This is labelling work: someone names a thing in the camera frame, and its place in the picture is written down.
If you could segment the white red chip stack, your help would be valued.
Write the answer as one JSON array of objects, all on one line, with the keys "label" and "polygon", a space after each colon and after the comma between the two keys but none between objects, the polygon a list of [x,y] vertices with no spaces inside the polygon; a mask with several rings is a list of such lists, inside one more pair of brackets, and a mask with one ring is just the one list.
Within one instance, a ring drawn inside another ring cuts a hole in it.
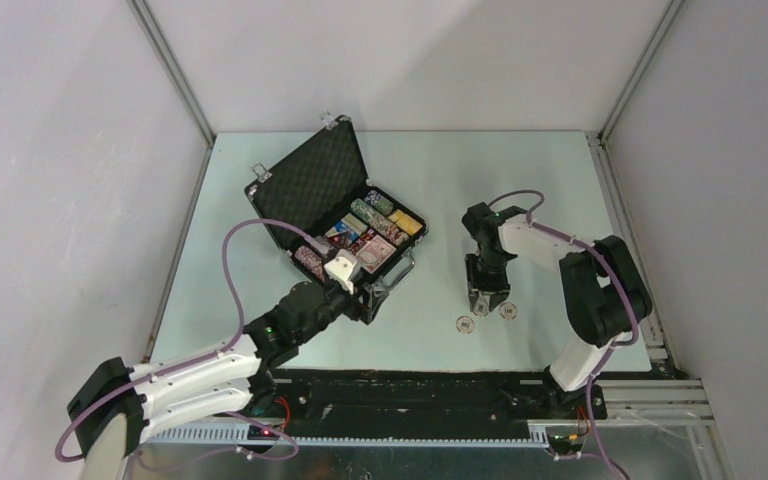
[{"label": "white red chip stack", "polygon": [[479,304],[471,315],[463,315],[455,320],[455,329],[461,334],[469,335],[481,325],[495,324],[498,320],[513,321],[518,314],[518,307],[509,301],[502,302],[494,308],[490,308],[488,304]]}]

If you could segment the blue patterned card deck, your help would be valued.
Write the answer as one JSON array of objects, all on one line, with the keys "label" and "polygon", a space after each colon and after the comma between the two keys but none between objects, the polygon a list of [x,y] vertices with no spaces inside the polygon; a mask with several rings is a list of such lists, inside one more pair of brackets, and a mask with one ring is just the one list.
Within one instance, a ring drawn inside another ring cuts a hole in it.
[{"label": "blue patterned card deck", "polygon": [[348,250],[367,230],[365,222],[354,214],[347,213],[329,228],[325,238],[336,248]]}]

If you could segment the black poker set case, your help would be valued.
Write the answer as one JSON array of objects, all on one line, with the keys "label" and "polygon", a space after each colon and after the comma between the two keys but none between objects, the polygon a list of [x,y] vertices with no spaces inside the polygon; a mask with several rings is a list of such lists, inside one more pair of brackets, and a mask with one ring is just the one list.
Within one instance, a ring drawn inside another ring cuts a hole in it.
[{"label": "black poker set case", "polygon": [[404,272],[389,280],[397,265],[412,255],[416,244],[426,235],[427,222],[406,204],[375,184],[370,178],[360,142],[350,117],[326,117],[324,127],[275,165],[253,166],[255,180],[246,188],[246,195],[257,215],[269,220],[267,227],[275,244],[287,253],[296,268],[310,279],[324,283],[312,275],[294,252],[303,245],[311,247],[322,262],[340,250],[330,244],[325,234],[338,220],[351,213],[355,199],[364,201],[368,191],[375,189],[401,209],[423,223],[420,235],[409,236],[396,252],[375,272],[362,267],[362,277],[356,298],[364,286],[383,281],[395,286],[405,277]]}]

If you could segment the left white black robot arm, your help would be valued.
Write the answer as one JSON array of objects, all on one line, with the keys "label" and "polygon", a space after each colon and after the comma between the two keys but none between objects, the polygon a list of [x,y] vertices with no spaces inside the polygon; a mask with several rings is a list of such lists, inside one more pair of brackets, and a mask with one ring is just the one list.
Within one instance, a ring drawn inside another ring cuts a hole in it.
[{"label": "left white black robot arm", "polygon": [[154,435],[202,417],[246,410],[264,416],[276,403],[273,369],[341,316],[370,324],[390,294],[372,285],[350,294],[333,281],[300,282],[230,338],[178,360],[99,364],[67,406],[58,439],[62,463],[85,459],[111,421],[125,421],[124,455]]}]

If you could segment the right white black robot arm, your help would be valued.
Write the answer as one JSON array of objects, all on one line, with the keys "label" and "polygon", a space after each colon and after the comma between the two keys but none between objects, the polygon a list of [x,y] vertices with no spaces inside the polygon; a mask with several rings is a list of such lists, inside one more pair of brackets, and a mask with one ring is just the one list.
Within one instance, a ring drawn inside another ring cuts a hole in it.
[{"label": "right white black robot arm", "polygon": [[627,244],[615,235],[586,241],[538,222],[520,207],[469,207],[462,225],[477,249],[466,255],[470,309],[485,316],[510,294],[508,264],[525,257],[560,276],[573,335],[547,368],[541,392],[545,411],[566,418],[582,403],[579,389],[594,379],[613,350],[639,338],[653,310],[651,296]]}]

